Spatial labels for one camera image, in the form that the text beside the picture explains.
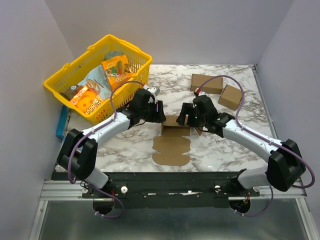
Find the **brown cardboard box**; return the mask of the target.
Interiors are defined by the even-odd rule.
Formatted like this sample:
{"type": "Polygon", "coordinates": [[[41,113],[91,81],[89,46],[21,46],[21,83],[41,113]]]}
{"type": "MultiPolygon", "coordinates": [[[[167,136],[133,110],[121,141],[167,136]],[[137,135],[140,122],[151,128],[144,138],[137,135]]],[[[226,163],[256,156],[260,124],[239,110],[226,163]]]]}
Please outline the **brown cardboard box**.
{"type": "Polygon", "coordinates": [[[191,157],[187,155],[191,150],[191,141],[188,137],[192,127],[184,124],[179,125],[176,115],[167,115],[161,124],[161,134],[153,139],[152,154],[153,161],[163,166],[182,167],[190,162],[191,157]]]}

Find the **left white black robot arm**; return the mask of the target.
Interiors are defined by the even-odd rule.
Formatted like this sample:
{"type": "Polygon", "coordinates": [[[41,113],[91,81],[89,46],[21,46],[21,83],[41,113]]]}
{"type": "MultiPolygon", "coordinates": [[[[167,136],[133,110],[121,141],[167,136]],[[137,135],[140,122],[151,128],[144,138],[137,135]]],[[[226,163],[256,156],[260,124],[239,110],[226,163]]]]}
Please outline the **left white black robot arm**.
{"type": "Polygon", "coordinates": [[[136,127],[140,121],[163,123],[166,117],[163,102],[157,100],[159,93],[158,87],[139,88],[129,103],[116,110],[116,116],[82,131],[70,130],[57,156],[57,164],[71,177],[93,185],[93,191],[99,197],[107,197],[112,180],[96,167],[98,147],[117,134],[136,127]]]}

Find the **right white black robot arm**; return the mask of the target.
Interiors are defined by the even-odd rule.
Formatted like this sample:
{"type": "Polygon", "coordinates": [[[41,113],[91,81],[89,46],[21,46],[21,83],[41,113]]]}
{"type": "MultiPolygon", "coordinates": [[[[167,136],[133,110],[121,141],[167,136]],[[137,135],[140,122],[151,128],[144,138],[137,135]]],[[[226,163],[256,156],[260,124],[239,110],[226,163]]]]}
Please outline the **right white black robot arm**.
{"type": "Polygon", "coordinates": [[[207,95],[200,95],[191,103],[184,102],[176,122],[180,126],[205,127],[207,132],[234,141],[266,162],[263,167],[242,169],[230,180],[230,191],[241,196],[248,189],[272,186],[286,192],[306,171],[298,145],[293,140],[281,141],[261,135],[226,112],[218,112],[207,95]]]}

